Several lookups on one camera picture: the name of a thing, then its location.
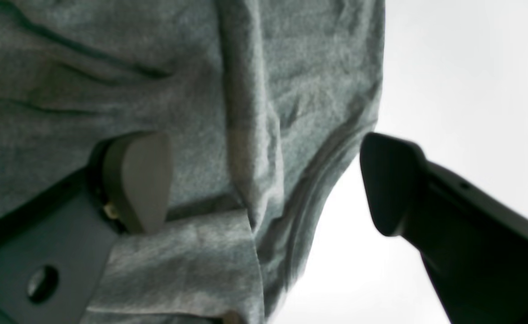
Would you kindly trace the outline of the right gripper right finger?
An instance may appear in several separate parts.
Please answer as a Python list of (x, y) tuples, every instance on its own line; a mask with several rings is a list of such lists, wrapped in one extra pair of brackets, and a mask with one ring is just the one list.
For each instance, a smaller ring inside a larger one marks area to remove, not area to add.
[(528, 219), (414, 142), (368, 133), (359, 164), (375, 228), (420, 252), (452, 324), (528, 324)]

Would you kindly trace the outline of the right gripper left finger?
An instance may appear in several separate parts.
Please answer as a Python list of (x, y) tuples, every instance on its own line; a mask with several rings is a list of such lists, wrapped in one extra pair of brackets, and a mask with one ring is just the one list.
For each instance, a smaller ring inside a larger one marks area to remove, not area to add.
[(0, 218), (0, 324), (77, 324), (122, 234), (165, 222), (169, 136), (99, 142), (89, 164)]

